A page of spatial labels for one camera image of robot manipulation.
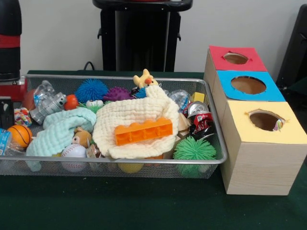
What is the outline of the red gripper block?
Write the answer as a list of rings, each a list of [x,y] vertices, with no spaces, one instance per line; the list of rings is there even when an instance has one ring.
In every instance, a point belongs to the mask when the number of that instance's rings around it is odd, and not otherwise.
[[[13,102],[22,102],[27,93],[27,79],[21,76],[17,81],[0,83],[0,127],[8,129],[14,125]]]

